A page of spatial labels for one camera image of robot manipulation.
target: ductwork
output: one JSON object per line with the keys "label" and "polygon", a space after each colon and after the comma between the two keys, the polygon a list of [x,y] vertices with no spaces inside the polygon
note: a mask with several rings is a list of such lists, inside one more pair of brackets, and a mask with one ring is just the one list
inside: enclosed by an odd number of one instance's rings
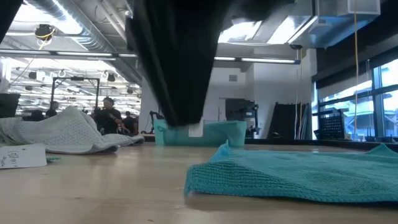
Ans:
{"label": "ductwork", "polygon": [[[72,0],[26,0],[45,14],[53,16],[60,24],[67,26],[78,25],[81,28],[81,38],[74,38],[90,52],[116,52],[116,49],[106,40],[102,33],[93,25],[87,16]],[[113,66],[128,81],[141,85],[142,77],[135,68],[124,59],[106,62]]]}

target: teal container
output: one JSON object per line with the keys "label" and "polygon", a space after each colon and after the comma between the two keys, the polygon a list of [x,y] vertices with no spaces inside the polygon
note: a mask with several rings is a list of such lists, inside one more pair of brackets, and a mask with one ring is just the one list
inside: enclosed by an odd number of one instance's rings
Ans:
{"label": "teal container", "polygon": [[189,127],[171,128],[165,120],[155,120],[155,143],[157,146],[214,146],[229,142],[230,147],[243,147],[246,136],[245,121],[204,123],[203,136],[189,137]]}

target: yellow cable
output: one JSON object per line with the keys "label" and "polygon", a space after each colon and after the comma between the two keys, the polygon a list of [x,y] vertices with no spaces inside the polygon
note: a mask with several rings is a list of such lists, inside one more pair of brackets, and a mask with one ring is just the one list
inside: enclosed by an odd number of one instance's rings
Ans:
{"label": "yellow cable", "polygon": [[46,41],[47,41],[48,38],[49,38],[49,37],[46,37],[46,38],[45,38],[45,40],[43,41],[43,44],[40,45],[39,50],[42,50],[42,49],[43,49],[43,47],[45,46],[45,43],[46,43]]}
{"label": "yellow cable", "polygon": [[44,35],[44,36],[37,36],[37,35],[35,35],[35,36],[36,36],[37,38],[45,38],[45,37],[51,36],[54,32],[55,32],[55,28],[51,31],[51,33],[46,34],[46,35]]}
{"label": "yellow cable", "polygon": [[358,77],[359,77],[359,62],[358,62],[358,25],[356,18],[356,0],[354,6],[354,31],[355,31],[355,65],[356,65],[356,90],[355,90],[355,114],[354,114],[354,140],[356,136],[356,107],[358,104]]}
{"label": "yellow cable", "polygon": [[[300,54],[301,54],[301,61],[300,61],[300,87],[303,88],[303,49],[300,49]],[[302,95],[302,90],[300,89],[300,126],[298,127],[298,138],[301,138],[301,122],[302,122],[302,117],[303,117],[303,95]]]}

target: pipe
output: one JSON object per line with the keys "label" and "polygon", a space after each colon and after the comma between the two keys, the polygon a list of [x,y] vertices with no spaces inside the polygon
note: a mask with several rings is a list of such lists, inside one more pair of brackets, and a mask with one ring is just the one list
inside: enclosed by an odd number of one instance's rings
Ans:
{"label": "pipe", "polygon": [[101,3],[100,0],[95,0],[95,2],[97,3],[99,9],[102,10],[102,12],[105,14],[105,17],[108,19],[108,21],[110,21],[111,25],[113,26],[114,29],[116,29],[116,31],[118,32],[118,34],[123,38],[123,40],[125,42],[127,42],[127,38],[126,35],[124,34],[124,31],[122,30],[122,28],[120,28],[120,26],[118,26],[118,24],[116,23],[116,21],[112,18],[112,16],[109,14],[109,12],[106,10],[105,6]]}
{"label": "pipe", "polygon": [[109,0],[102,0],[103,4],[105,5],[106,9],[113,15],[113,17],[117,20],[119,25],[122,27],[123,31],[125,31],[126,23],[122,18],[119,16],[118,12],[116,12],[115,8],[109,2]]}
{"label": "pipe", "polygon": [[[92,52],[115,52],[116,49],[108,42],[104,35],[94,26],[87,16],[72,0],[26,0],[26,2],[45,14],[56,18],[59,22],[77,22],[82,28],[81,35],[89,37],[75,38],[84,48]],[[142,77],[136,69],[121,58],[106,62],[122,74],[128,82],[141,85]]]}

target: metal frame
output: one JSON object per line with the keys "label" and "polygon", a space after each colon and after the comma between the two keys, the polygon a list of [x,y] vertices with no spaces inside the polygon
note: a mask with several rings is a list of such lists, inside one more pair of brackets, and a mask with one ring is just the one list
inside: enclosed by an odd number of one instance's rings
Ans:
{"label": "metal frame", "polygon": [[71,81],[84,81],[84,80],[96,80],[97,81],[97,87],[96,87],[96,97],[95,97],[95,108],[98,107],[98,95],[100,94],[100,79],[99,78],[84,78],[84,77],[67,77],[67,78],[61,78],[61,77],[53,77],[52,78],[52,89],[51,89],[51,101],[50,101],[50,110],[52,110],[52,105],[54,102],[54,93],[55,89],[62,84],[62,82],[59,85],[55,85],[57,80],[71,80]]}

